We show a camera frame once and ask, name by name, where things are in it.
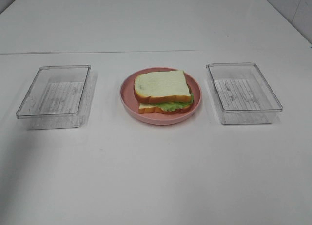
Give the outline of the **bread slice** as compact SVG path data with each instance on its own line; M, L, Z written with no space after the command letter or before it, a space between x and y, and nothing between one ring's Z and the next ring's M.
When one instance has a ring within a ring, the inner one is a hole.
M134 93L140 103L190 102L192 100L184 72L150 72L134 80Z
M138 112L140 114L143 114L143 113L161 113L160 110L157 109L156 107L154 107L152 104L143 104L143 103L139 104Z

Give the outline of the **green lettuce leaf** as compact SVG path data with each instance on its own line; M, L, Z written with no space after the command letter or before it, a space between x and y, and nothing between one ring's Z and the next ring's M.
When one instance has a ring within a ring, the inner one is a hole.
M154 107L160 110L161 113L185 113L187 112L194 103L194 93L191 92L191 101L190 102L165 102L153 104Z

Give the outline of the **clear right plastic tray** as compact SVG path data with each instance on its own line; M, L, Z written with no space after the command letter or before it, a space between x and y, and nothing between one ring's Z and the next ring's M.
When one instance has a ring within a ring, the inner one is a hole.
M221 124L271 124L283 111L255 63L211 63L206 68L208 86Z

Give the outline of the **clear plastic tray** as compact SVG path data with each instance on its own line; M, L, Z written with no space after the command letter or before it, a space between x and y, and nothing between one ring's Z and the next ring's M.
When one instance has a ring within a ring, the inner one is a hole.
M28 130L78 128L88 121L94 80L89 65L40 67L16 118Z
M283 111L255 63L211 63L206 68L208 86L221 124L271 124Z

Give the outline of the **clear left plastic tray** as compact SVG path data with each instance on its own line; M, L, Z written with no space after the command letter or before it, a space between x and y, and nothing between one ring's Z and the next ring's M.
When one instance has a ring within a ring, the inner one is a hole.
M94 80L89 65L40 67L16 118L28 130L78 128L88 121Z

